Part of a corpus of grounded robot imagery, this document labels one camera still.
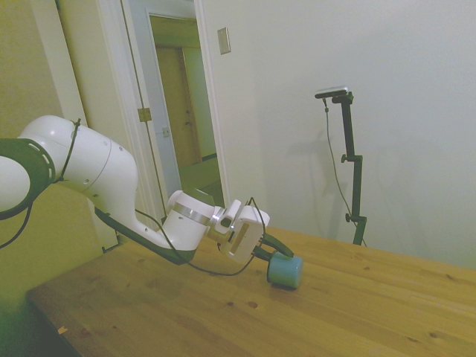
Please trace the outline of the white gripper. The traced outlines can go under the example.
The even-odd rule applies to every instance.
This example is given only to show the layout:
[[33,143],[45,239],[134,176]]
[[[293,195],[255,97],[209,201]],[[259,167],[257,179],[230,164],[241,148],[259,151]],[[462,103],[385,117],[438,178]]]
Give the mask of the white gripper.
[[[237,263],[245,263],[254,250],[254,256],[261,260],[271,260],[273,254],[256,246],[270,217],[257,208],[243,208],[234,221],[231,216],[224,216],[219,221],[219,232],[225,238],[220,243],[220,251]],[[293,257],[293,251],[271,234],[264,234],[264,244],[274,248],[286,257]]]

